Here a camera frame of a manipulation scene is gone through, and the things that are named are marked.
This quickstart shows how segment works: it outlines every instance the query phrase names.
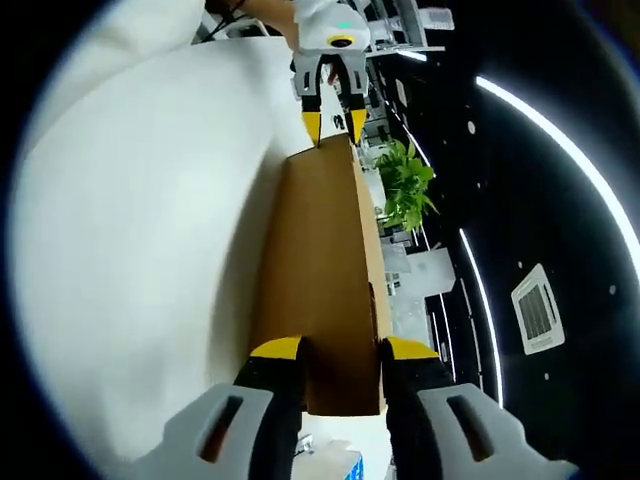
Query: blue object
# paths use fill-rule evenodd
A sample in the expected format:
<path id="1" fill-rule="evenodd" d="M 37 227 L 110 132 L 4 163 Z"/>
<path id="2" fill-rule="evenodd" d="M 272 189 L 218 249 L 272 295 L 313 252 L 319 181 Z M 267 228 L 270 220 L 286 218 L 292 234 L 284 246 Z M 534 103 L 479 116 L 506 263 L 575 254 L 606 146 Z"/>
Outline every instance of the blue object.
<path id="1" fill-rule="evenodd" d="M 344 477 L 345 480 L 362 480 L 364 478 L 364 467 L 362 465 L 362 455 L 351 469 L 351 473 Z"/>

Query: cable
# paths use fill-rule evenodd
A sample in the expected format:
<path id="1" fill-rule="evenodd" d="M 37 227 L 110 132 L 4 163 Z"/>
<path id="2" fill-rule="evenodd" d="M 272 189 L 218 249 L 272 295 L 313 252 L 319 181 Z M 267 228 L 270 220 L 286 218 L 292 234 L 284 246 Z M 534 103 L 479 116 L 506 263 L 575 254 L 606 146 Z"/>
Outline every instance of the cable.
<path id="1" fill-rule="evenodd" d="M 231 9 L 231 11 L 229 12 L 229 15 L 227 16 L 227 18 L 223 18 L 222 21 L 218 24 L 218 26 L 216 28 L 213 29 L 213 32 L 211 32 L 209 35 L 207 35 L 206 37 L 204 37 L 202 39 L 202 41 L 200 43 L 206 43 L 208 41 L 210 41 L 213 36 L 218 33 L 220 30 L 222 30 L 225 27 L 228 27 L 229 25 L 231 25 L 234 22 L 237 22 L 238 20 L 240 20 L 241 18 L 245 18 L 248 15 L 241 15 L 238 18 L 233 18 L 233 14 L 236 13 L 236 11 L 242 7 L 242 5 L 244 5 L 244 2 L 246 0 L 239 0 L 238 3 L 236 3 L 233 8 Z"/>

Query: green leaves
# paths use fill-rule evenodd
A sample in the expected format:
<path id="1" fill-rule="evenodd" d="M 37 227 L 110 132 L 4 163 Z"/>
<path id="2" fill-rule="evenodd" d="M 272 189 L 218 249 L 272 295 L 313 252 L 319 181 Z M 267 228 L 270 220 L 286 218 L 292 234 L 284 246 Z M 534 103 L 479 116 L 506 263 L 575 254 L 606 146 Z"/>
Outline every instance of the green leaves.
<path id="1" fill-rule="evenodd" d="M 387 195 L 385 227 L 404 224 L 407 231 L 422 224 L 422 213 L 429 209 L 438 212 L 425 190 L 433 178 L 433 169 L 416 158 L 416 147 L 409 148 L 398 140 L 391 140 L 388 151 L 376 160 Z"/>

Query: black ceiling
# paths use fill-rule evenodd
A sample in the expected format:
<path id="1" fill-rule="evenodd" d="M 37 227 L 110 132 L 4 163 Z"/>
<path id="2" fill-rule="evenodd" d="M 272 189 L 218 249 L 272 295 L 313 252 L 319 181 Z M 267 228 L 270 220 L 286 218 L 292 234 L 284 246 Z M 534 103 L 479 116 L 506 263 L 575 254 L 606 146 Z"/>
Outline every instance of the black ceiling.
<path id="1" fill-rule="evenodd" d="M 496 396 L 493 350 L 460 228 L 493 312 L 505 407 L 541 453 L 630 473 L 638 465 L 630 445 L 640 444 L 632 421 L 640 407 L 640 286 L 629 251 L 606 203 L 569 155 L 478 88 L 475 78 L 512 92 L 564 132 L 607 180 L 638 236 L 640 93 L 633 57 L 569 2 L 446 5 L 455 32 L 428 36 L 445 44 L 446 53 L 429 54 L 427 62 L 383 57 L 376 67 L 387 79 L 383 94 L 406 115 L 435 168 L 430 193 L 442 214 L 425 220 L 427 236 L 432 245 L 449 247 L 469 292 L 485 389 Z M 395 79 L 404 84 L 407 107 Z M 389 118 L 392 136 L 406 140 Z M 526 356 L 510 294 L 537 263 L 555 292 L 566 341 Z M 460 282 L 444 299 L 458 377 L 478 383 Z M 439 300 L 427 305 L 442 316 Z"/>

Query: brown cardboard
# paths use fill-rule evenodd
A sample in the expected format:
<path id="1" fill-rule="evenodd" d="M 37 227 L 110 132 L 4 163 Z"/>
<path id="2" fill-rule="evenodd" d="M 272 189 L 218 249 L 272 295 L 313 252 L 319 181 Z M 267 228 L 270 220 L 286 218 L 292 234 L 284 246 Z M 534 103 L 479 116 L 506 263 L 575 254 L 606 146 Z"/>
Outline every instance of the brown cardboard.
<path id="1" fill-rule="evenodd" d="M 259 275 L 252 348 L 303 335 L 307 408 L 376 415 L 383 403 L 377 339 L 390 334 L 373 203 L 347 135 L 287 159 Z"/>

